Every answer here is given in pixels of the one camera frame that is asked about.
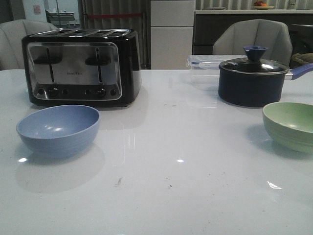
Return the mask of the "grey chair right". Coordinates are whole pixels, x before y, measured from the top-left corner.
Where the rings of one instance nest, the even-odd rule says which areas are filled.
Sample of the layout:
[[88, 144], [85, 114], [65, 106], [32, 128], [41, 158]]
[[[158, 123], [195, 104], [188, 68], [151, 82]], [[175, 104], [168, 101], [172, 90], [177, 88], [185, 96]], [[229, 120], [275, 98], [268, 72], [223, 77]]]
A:
[[288, 65], [292, 44], [285, 23], [254, 19], [232, 24], [213, 45], [214, 55], [244, 55], [244, 46], [262, 46], [267, 50], [263, 58]]

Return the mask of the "dark counter unit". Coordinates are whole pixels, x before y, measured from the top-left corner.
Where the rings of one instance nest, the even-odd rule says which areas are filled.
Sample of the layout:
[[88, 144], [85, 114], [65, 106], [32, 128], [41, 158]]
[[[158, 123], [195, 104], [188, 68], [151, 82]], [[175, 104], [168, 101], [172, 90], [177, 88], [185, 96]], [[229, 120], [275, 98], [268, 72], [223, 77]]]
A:
[[232, 24], [266, 19], [288, 25], [293, 53], [313, 51], [312, 10], [197, 10], [194, 17], [193, 54], [212, 54], [213, 44]]

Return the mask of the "green bowl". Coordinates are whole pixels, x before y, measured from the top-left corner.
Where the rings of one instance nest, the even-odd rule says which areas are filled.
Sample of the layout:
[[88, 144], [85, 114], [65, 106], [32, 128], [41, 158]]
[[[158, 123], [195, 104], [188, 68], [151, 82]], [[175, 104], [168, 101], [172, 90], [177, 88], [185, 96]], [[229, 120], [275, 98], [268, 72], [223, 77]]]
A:
[[296, 102], [274, 102], [262, 109], [269, 136], [280, 145], [302, 153], [313, 152], [313, 106]]

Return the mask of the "blue bowl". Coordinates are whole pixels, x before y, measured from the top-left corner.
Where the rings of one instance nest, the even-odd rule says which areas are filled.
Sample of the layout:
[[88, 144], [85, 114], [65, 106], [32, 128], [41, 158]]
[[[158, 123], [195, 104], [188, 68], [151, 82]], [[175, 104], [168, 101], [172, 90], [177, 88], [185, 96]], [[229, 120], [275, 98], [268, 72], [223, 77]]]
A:
[[73, 156], [91, 145], [100, 113], [84, 105], [61, 105], [36, 111], [21, 119], [16, 131], [34, 153], [50, 158]]

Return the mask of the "grey chair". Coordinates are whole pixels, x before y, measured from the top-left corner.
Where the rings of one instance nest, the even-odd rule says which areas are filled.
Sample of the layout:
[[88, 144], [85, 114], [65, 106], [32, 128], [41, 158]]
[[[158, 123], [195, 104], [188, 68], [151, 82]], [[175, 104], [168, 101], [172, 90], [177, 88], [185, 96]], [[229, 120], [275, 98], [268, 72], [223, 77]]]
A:
[[31, 34], [56, 30], [47, 22], [14, 20], [0, 25], [0, 69], [23, 69], [22, 39]]
[[262, 46], [267, 50], [263, 58], [288, 65], [292, 44], [285, 23], [254, 19], [232, 24], [213, 45], [214, 55], [244, 55], [244, 46]]

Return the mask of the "clear plastic container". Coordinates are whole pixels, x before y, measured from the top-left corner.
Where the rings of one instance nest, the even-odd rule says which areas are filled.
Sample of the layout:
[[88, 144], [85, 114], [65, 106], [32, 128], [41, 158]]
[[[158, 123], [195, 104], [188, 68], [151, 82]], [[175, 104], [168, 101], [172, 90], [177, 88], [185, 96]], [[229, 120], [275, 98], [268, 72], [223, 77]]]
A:
[[200, 90], [217, 92], [219, 64], [226, 60], [244, 58], [245, 55], [189, 55], [186, 65], [191, 70], [191, 83]]

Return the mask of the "dark blue saucepan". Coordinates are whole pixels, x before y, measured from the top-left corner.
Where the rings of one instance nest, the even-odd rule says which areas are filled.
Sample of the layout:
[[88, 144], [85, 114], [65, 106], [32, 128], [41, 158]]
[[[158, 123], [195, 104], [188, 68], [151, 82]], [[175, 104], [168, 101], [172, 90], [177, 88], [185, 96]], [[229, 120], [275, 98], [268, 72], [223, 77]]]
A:
[[261, 108], [281, 98], [284, 81], [295, 80], [313, 70], [312, 64], [271, 74], [242, 73], [220, 68], [219, 97], [231, 104]]

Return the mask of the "glass pot lid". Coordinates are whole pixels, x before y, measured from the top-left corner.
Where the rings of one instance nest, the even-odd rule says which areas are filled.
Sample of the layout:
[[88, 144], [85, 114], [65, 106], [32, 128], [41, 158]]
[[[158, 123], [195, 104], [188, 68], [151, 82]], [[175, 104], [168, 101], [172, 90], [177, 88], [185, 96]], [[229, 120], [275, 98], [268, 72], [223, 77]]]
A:
[[289, 67], [281, 62], [263, 59], [267, 47], [244, 46], [246, 57], [225, 60], [219, 64], [221, 70], [243, 74], [283, 74]]

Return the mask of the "grey chair left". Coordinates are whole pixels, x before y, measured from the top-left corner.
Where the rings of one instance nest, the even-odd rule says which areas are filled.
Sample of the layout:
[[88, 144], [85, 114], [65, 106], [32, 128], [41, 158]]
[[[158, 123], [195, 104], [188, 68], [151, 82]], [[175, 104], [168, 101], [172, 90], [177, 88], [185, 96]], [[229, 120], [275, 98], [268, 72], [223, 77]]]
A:
[[31, 34], [56, 30], [47, 22], [14, 20], [0, 25], [0, 69], [23, 69], [22, 39]]

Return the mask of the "black and steel toaster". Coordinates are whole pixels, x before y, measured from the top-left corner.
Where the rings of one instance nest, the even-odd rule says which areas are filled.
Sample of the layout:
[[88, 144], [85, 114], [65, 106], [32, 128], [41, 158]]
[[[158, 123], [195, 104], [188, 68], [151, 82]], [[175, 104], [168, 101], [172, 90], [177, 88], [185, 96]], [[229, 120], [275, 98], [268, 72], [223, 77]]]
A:
[[39, 106], [126, 107], [141, 88], [133, 29], [56, 29], [25, 36], [29, 99]]

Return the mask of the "white cabinet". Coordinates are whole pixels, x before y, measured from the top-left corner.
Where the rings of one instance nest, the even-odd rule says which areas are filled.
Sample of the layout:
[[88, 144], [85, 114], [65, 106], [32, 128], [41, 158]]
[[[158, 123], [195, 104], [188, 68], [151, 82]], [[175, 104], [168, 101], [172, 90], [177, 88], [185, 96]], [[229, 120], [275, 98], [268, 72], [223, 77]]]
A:
[[151, 1], [151, 69], [187, 69], [195, 6], [194, 0]]

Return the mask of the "fruit plate on counter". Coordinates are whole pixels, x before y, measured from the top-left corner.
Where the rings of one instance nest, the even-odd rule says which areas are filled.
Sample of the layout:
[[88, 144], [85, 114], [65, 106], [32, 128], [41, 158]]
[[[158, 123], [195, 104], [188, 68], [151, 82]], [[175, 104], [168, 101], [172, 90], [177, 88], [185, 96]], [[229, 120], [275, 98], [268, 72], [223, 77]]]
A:
[[254, 9], [257, 9], [257, 10], [269, 10], [269, 9], [273, 9], [274, 6], [270, 6], [268, 5], [267, 3], [265, 3], [263, 0], [256, 0], [252, 7]]

